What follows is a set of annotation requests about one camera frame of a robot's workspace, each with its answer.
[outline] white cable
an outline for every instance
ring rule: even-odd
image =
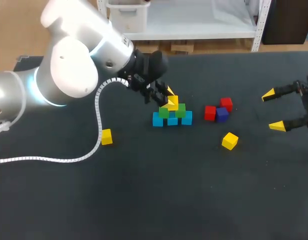
[[[111,83],[122,83],[126,87],[129,86],[128,81],[126,81],[125,79],[119,78],[119,77],[108,79],[99,86],[96,92],[95,101],[94,101],[95,113],[96,113],[97,125],[98,125],[98,138],[97,138],[94,148],[89,153],[85,154],[84,156],[78,157],[78,158],[70,158],[70,159],[51,158],[51,157],[45,157],[45,156],[19,156],[19,157],[0,159],[0,164],[8,163],[8,162],[15,162],[15,161],[23,161],[23,160],[40,160],[40,161],[48,161],[48,162],[56,162],[56,163],[75,163],[75,162],[80,162],[85,159],[88,159],[90,156],[92,156],[97,151],[97,149],[99,148],[101,144],[102,121],[101,121],[99,101],[100,101],[100,95],[101,95],[102,90],[105,88],[105,86]]]

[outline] wooden floor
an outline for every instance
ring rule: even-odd
[[[96,6],[96,0],[89,1]],[[0,71],[12,70],[20,55],[45,54],[50,37],[40,24],[40,16],[47,2],[0,0]],[[250,39],[202,40],[195,42],[191,54],[249,53],[251,44]],[[174,54],[170,41],[160,42],[159,49]],[[308,42],[303,45],[261,45],[259,51],[308,51]]]

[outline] white storage bin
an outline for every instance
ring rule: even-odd
[[[148,24],[150,2],[144,0],[108,0],[109,20],[122,33],[144,32]]]

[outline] yellow cube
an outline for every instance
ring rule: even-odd
[[[239,140],[239,137],[229,132],[223,138],[222,146],[227,148],[228,150],[232,150],[236,146],[236,144],[238,144],[238,140]]]
[[[102,145],[108,145],[113,143],[111,129],[102,130],[101,143]]]
[[[172,102],[173,104],[168,105],[167,109],[169,111],[177,111],[179,110],[179,96],[173,95],[173,96],[168,96],[168,102]]]

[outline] green cube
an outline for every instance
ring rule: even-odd
[[[167,108],[160,107],[159,110],[158,110],[158,116],[161,119],[168,119],[170,117],[170,112]]]
[[[178,104],[178,110],[175,112],[175,116],[178,119],[185,118],[186,117],[186,108],[185,103]]]

